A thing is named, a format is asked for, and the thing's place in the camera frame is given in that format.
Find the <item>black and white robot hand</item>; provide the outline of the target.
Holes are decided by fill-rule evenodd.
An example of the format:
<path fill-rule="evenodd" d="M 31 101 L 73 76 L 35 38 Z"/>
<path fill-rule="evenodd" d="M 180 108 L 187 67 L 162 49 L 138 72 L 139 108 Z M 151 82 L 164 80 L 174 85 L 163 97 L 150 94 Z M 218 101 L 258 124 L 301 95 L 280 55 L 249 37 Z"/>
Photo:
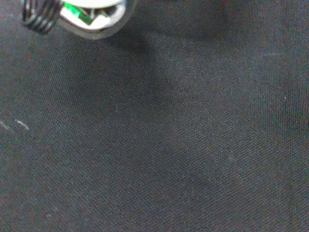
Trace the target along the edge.
<path fill-rule="evenodd" d="M 59 23 L 70 32 L 91 40 L 117 33 L 130 19 L 136 0 L 22 0 L 21 23 L 47 34 Z"/>

